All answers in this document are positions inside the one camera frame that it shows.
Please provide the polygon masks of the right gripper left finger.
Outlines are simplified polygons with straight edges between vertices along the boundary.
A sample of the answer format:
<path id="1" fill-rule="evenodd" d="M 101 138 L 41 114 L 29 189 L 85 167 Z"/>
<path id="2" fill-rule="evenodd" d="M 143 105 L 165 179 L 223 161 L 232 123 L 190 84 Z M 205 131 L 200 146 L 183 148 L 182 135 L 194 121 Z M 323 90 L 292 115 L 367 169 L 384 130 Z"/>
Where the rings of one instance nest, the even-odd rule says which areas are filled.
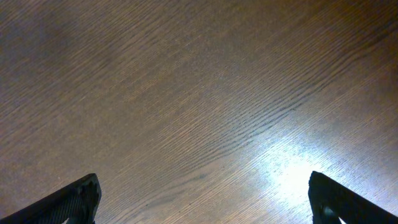
<path id="1" fill-rule="evenodd" d="M 1 224 L 93 224 L 100 200 L 100 183 L 91 173 L 2 218 Z"/>

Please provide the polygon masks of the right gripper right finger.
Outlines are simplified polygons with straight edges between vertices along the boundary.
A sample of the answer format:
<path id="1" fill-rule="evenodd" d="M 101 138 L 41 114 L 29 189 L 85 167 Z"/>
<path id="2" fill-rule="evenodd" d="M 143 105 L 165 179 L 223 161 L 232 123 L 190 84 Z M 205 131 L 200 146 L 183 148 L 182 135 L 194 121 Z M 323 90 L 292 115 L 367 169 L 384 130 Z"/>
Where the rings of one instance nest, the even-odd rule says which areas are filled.
<path id="1" fill-rule="evenodd" d="M 397 223 L 397 217 L 325 174 L 313 171 L 308 181 L 313 224 Z"/>

